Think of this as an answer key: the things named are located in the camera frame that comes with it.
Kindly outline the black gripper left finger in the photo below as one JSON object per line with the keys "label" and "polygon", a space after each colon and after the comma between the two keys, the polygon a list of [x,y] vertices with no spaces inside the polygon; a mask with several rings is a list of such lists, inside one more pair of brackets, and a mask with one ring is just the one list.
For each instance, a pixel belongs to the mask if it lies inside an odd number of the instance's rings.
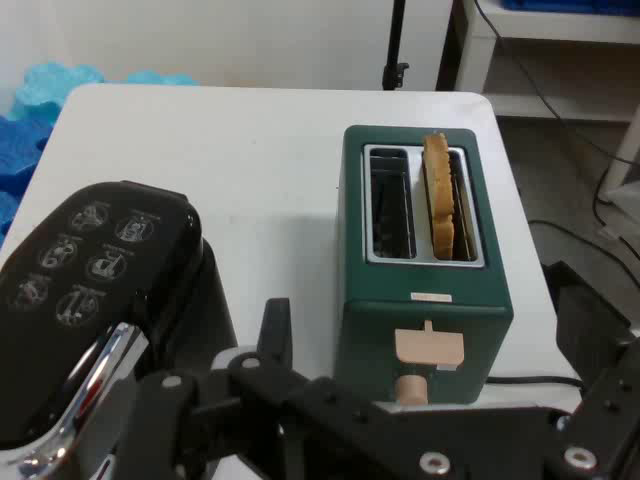
{"label": "black gripper left finger", "polygon": [[487,413],[393,414],[292,368],[290,305],[255,350],[204,377],[147,376],[119,445],[123,479],[207,479],[236,456],[265,479],[493,479]]}

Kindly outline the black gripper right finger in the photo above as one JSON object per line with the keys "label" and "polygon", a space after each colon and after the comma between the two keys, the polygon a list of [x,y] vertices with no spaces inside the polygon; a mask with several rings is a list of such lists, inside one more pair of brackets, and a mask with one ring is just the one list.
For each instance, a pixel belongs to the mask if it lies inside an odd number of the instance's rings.
{"label": "black gripper right finger", "polygon": [[639,477],[639,338],[630,321],[563,262],[543,268],[556,343],[583,383],[545,461],[551,479]]}

